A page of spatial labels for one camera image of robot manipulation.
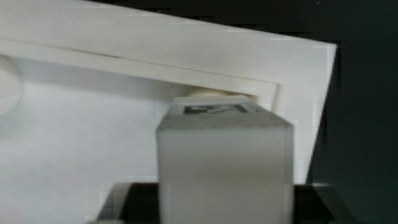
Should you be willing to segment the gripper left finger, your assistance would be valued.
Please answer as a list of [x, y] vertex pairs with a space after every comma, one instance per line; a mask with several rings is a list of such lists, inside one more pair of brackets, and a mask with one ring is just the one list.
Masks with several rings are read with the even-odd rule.
[[160, 224], [156, 183], [114, 184], [98, 217], [87, 224]]

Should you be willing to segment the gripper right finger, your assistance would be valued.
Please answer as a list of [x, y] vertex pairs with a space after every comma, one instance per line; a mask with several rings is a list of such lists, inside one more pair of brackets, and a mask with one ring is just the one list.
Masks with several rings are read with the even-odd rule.
[[293, 224], [355, 224], [355, 217], [329, 184], [295, 186], [293, 209]]

